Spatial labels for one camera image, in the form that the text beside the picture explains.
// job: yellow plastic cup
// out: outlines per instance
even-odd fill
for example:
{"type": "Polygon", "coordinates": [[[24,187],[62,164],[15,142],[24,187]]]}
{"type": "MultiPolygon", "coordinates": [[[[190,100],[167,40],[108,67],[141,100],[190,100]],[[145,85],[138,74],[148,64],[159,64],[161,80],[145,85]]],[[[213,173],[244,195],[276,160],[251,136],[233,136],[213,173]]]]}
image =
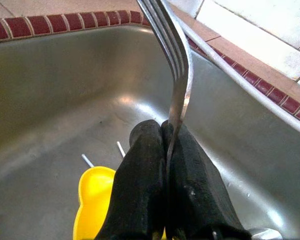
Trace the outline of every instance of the yellow plastic cup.
{"type": "Polygon", "coordinates": [[[73,240],[93,240],[106,219],[116,171],[95,166],[85,171],[79,181],[79,209],[73,225],[73,240]]]}

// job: white stick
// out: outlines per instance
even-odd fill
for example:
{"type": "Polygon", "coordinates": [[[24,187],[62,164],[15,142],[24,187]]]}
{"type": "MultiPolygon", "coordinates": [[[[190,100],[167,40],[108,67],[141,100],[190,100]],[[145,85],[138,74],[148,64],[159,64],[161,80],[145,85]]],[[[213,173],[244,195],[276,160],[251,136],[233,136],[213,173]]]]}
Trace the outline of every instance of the white stick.
{"type": "Polygon", "coordinates": [[[122,157],[124,158],[126,154],[125,154],[125,152],[124,152],[124,150],[123,150],[123,148],[122,148],[120,142],[117,141],[117,142],[116,142],[116,145],[118,146],[118,148],[119,148],[119,150],[120,150],[120,153],[121,153],[122,157]]]}
{"type": "Polygon", "coordinates": [[[90,162],[90,160],[87,158],[86,155],[81,154],[81,157],[83,158],[83,160],[89,165],[90,168],[93,168],[94,165],[92,164],[92,162],[90,162]]]}

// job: metal surface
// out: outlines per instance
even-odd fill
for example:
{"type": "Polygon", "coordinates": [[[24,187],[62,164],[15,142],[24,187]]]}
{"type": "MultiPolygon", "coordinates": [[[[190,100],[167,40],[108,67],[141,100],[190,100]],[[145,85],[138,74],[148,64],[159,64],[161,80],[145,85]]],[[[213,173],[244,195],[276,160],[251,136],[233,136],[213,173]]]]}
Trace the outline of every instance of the metal surface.
{"type": "MultiPolygon", "coordinates": [[[[185,124],[246,229],[300,239],[300,133],[192,53],[185,124]]],[[[78,183],[117,169],[140,121],[168,118],[173,79],[152,31],[118,26],[0,43],[0,240],[69,240],[78,183]]]]}
{"type": "Polygon", "coordinates": [[[230,78],[232,78],[239,86],[241,86],[247,93],[257,99],[261,104],[268,108],[273,114],[277,115],[279,118],[284,120],[291,127],[295,128],[300,132],[300,121],[296,121],[295,117],[290,115],[288,112],[283,110],[265,95],[260,94],[260,92],[251,87],[239,73],[237,73],[221,56],[219,56],[210,46],[207,44],[198,34],[196,34],[188,25],[185,24],[180,18],[176,17],[182,30],[187,34],[187,36],[199,46],[209,57],[209,59],[216,64],[220,69],[222,69],[230,78]]]}
{"type": "Polygon", "coordinates": [[[158,38],[170,65],[173,77],[173,92],[169,110],[169,124],[173,126],[166,156],[167,175],[174,144],[184,121],[194,75],[190,48],[184,32],[165,0],[137,0],[147,17],[154,35],[158,38]]]}
{"type": "Polygon", "coordinates": [[[283,240],[280,232],[270,228],[256,228],[249,231],[251,240],[283,240]]]}

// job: stainless steel sink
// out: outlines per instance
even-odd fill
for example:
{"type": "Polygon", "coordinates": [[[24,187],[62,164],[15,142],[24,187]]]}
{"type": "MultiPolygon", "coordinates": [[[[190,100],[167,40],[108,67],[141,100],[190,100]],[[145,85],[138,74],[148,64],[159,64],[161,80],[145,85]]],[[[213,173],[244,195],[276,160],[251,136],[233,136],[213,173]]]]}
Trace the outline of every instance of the stainless steel sink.
{"type": "MultiPolygon", "coordinates": [[[[300,133],[192,54],[185,124],[220,170],[243,226],[300,239],[300,133]]],[[[71,239],[88,168],[81,154],[116,169],[116,141],[128,150],[137,123],[168,118],[172,84],[147,28],[0,43],[0,240],[71,239]]]]}

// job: fork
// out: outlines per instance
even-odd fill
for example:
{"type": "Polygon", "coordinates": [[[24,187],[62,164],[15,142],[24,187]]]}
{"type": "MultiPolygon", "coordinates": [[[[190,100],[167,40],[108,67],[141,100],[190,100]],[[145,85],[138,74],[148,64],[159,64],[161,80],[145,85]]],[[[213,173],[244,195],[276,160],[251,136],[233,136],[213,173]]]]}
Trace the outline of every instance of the fork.
{"type": "Polygon", "coordinates": [[[189,104],[193,80],[193,63],[186,36],[166,0],[137,0],[168,60],[173,92],[169,109],[172,132],[166,156],[166,174],[170,175],[170,162],[178,132],[189,104]]]}

